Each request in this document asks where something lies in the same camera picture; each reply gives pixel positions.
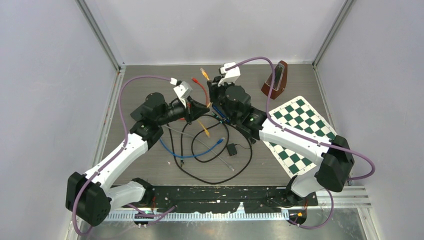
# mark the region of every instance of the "chessboard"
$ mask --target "chessboard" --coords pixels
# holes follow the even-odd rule
[[[269,111],[271,118],[309,134],[334,139],[336,131],[302,96],[293,98]],[[294,151],[272,142],[263,141],[290,178],[302,175],[316,165]]]

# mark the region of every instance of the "metronome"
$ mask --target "metronome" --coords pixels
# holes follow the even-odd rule
[[[276,99],[285,89],[287,84],[287,63],[284,61],[279,61],[275,67],[275,79],[274,86],[272,87],[271,98]],[[270,91],[272,74],[269,75],[266,82],[263,84],[261,91],[268,96]]]

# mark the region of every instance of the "white wall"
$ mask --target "white wall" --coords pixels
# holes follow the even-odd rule
[[[344,0],[90,0],[127,65],[311,63]]]
[[[389,240],[424,234],[423,13],[422,0],[356,1],[318,66],[337,132],[375,162],[362,183]]]
[[[0,239],[64,239],[116,73],[73,0],[1,1],[0,29]]]

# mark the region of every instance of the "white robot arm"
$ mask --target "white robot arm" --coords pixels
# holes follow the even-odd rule
[[[78,193],[93,176],[82,190],[76,205],[76,215],[91,226],[99,225],[110,210],[134,202],[149,204],[154,193],[152,185],[148,182],[135,178],[124,185],[112,187],[112,184],[134,160],[145,154],[159,140],[164,133],[162,125],[180,118],[191,123],[209,112],[206,105],[190,97],[192,88],[188,83],[176,79],[171,79],[171,83],[176,85],[174,91],[179,101],[168,104],[162,94],[149,94],[145,102],[134,111],[137,122],[127,134],[126,141],[121,142],[104,160],[84,174],[74,172],[69,177],[66,208],[72,211]]]
[[[355,163],[353,156],[320,143],[331,143],[349,149],[347,140],[339,135],[334,140],[313,136],[289,125],[284,125],[286,131],[275,126],[264,111],[251,105],[250,95],[241,86],[235,85],[240,76],[239,67],[227,70],[235,64],[225,63],[219,69],[220,75],[207,82],[213,107],[224,113],[230,124],[253,143],[256,140],[272,142],[299,153],[316,164],[307,173],[294,176],[290,180],[285,190],[286,199],[296,204],[308,194],[321,189],[341,192]],[[318,144],[290,132],[314,139]]]

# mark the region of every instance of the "gray floor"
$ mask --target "gray floor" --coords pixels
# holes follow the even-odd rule
[[[202,89],[191,81],[192,77],[197,78],[206,87],[206,80],[201,75],[199,68],[203,67],[211,78],[217,75],[218,65],[173,65],[173,66],[129,66],[126,69],[124,83],[138,75],[161,75],[173,77],[178,80],[187,81],[193,88],[191,96],[199,102],[205,101],[205,95]],[[246,92],[251,96],[251,103],[262,110],[265,110],[266,96],[261,92],[261,87],[270,74],[268,65],[245,65],[240,68],[241,77],[237,80],[237,84],[244,87]],[[130,113],[142,104],[146,96],[150,93],[159,92],[165,96],[170,102],[176,96],[173,92],[172,85],[157,79],[141,79],[136,80],[128,85],[122,96],[122,112],[128,128],[135,123],[131,119]],[[281,104],[291,100],[297,96],[303,96],[322,116],[327,119],[324,103],[320,95],[317,80],[310,64],[291,64],[288,66],[288,78],[285,92],[276,100],[271,100],[270,109],[276,108]],[[216,121],[203,117],[200,119],[205,126],[211,126]],[[176,121],[171,123],[171,127],[181,130],[184,121]],[[202,130],[202,127],[194,122],[187,127],[186,132],[192,135]],[[122,123],[119,117],[118,108],[113,116],[110,132],[106,142],[104,155],[108,155],[123,139]],[[164,128],[162,136],[164,142],[171,147],[170,135]],[[211,137],[208,138],[202,134],[201,139],[208,144],[213,145],[219,138],[224,136],[225,130],[222,126],[214,128],[211,131]],[[173,133],[176,153],[180,153],[180,135]],[[191,138],[184,137],[184,154],[191,155],[190,151]],[[248,144],[244,137],[237,131],[230,129],[229,143],[241,144],[247,147]],[[195,154],[206,150],[199,143],[195,143]],[[209,163],[199,163],[192,158],[187,158],[184,162],[184,169],[202,179],[211,182],[218,182],[231,177],[238,172],[248,161],[249,150],[237,146],[238,154],[229,157],[227,151],[222,153],[222,157],[231,164],[235,171],[232,172],[219,159],[215,159]],[[212,153],[208,153],[200,159],[208,159]],[[133,178],[142,178],[153,185],[203,185],[204,183],[193,179],[181,172],[174,163],[173,157],[164,150],[158,142],[151,150],[135,160],[134,163],[127,168],[126,171],[117,179],[116,184],[125,184]],[[269,149],[263,142],[258,141],[253,145],[253,159],[248,168],[238,177],[223,183],[224,185],[286,185],[289,182],[289,176],[284,172],[277,160],[273,157]]]

